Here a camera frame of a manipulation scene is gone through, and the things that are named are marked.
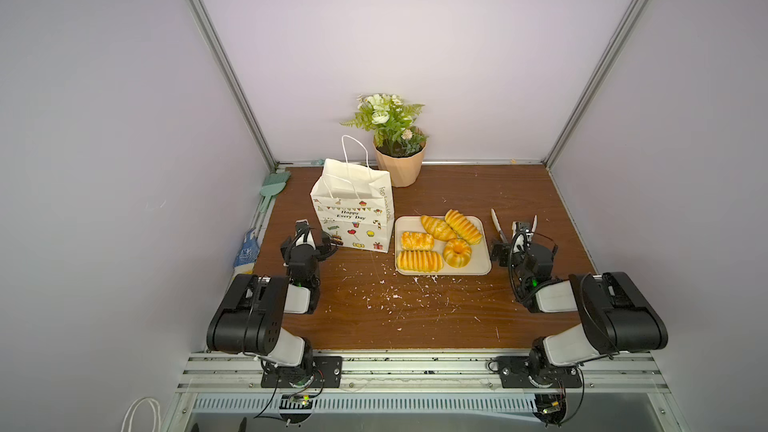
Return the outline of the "metal tongs with white tips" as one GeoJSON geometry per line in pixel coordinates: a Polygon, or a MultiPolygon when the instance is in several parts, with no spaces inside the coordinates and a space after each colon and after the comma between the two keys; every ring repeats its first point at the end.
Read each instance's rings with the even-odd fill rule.
{"type": "Polygon", "coordinates": [[[490,209],[491,219],[494,227],[504,243],[510,243],[514,247],[524,247],[530,242],[538,226],[538,216],[534,216],[532,222],[514,221],[511,226],[511,235],[507,236],[501,226],[500,220],[494,208],[490,209]]]}

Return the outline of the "round yellow bun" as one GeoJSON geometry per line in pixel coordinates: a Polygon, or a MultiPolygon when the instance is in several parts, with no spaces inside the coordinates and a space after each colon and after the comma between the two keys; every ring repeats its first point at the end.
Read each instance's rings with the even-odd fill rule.
{"type": "Polygon", "coordinates": [[[471,262],[472,253],[472,246],[466,240],[455,238],[446,242],[443,259],[450,267],[463,268],[471,262]]]}

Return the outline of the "white printed paper gift bag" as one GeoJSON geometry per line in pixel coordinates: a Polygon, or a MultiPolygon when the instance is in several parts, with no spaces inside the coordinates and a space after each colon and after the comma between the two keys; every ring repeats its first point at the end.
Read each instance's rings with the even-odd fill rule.
{"type": "Polygon", "coordinates": [[[327,158],[310,198],[322,230],[336,245],[389,251],[395,211],[388,171],[327,158]]]}

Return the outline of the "ridged oval bread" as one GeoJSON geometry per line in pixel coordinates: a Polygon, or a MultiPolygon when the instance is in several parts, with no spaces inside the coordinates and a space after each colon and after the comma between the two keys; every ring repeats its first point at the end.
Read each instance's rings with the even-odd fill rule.
{"type": "Polygon", "coordinates": [[[464,214],[450,209],[444,216],[445,222],[454,230],[458,237],[470,245],[477,245],[483,240],[483,234],[464,214]]]}
{"type": "Polygon", "coordinates": [[[442,218],[422,215],[420,222],[424,230],[435,240],[450,241],[458,238],[453,228],[442,218]]]}

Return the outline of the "small twisted bread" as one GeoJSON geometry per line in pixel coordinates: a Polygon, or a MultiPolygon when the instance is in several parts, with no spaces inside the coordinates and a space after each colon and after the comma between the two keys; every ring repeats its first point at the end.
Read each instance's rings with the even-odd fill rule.
{"type": "Polygon", "coordinates": [[[400,243],[403,250],[431,251],[434,248],[435,239],[426,232],[406,231],[401,234],[400,243]]]}

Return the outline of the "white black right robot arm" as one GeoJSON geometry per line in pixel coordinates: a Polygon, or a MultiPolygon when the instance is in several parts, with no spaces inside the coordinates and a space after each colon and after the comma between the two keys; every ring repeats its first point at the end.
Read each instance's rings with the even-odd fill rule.
{"type": "Polygon", "coordinates": [[[579,323],[534,340],[527,356],[493,362],[504,388],[567,389],[584,385],[581,366],[622,352],[643,353],[668,344],[663,320],[625,272],[553,275],[558,246],[534,241],[536,232],[515,228],[492,246],[490,257],[507,269],[517,303],[531,313],[576,312],[579,323]]]}

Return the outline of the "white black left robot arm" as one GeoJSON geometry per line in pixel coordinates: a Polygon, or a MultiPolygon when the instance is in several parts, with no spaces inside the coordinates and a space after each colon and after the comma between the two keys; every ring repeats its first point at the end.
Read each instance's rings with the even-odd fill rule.
{"type": "Polygon", "coordinates": [[[295,235],[280,247],[285,273],[236,275],[209,323],[207,348],[254,357],[275,373],[301,378],[312,374],[310,341],[285,330],[283,319],[316,311],[321,297],[319,264],[337,250],[328,233],[322,232],[316,241],[308,221],[296,222],[295,235]]]}

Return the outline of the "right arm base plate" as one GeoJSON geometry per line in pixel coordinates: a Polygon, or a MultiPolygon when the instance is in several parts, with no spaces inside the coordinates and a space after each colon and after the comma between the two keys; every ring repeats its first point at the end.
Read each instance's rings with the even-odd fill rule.
{"type": "Polygon", "coordinates": [[[496,372],[503,388],[569,389],[584,385],[581,370],[574,366],[554,366],[546,358],[498,356],[496,372]]]}

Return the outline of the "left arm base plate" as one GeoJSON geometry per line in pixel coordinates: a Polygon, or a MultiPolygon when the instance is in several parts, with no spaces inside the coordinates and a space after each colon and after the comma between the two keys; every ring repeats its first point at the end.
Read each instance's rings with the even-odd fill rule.
{"type": "Polygon", "coordinates": [[[260,359],[262,388],[339,388],[343,359],[341,356],[318,356],[303,359],[297,366],[278,366],[260,359]]]}

